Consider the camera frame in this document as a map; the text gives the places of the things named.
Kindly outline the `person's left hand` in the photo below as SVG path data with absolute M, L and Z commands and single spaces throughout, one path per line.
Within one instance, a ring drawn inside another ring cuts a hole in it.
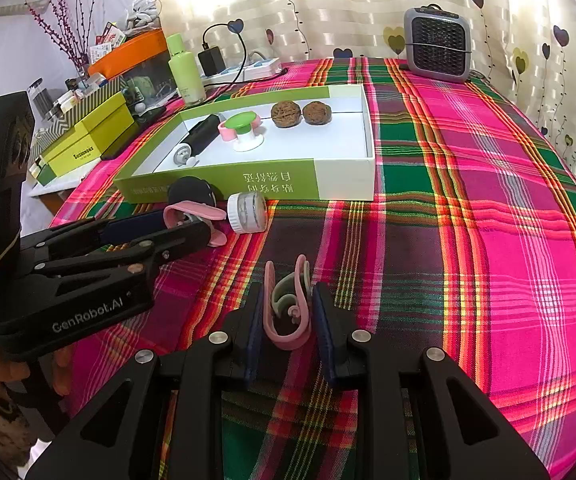
M 72 347 L 56 350 L 52 357 L 52 386 L 59 396 L 68 396 L 71 391 Z M 30 377 L 26 363 L 7 361 L 0 356 L 0 398 L 9 400 L 4 384 L 19 382 Z

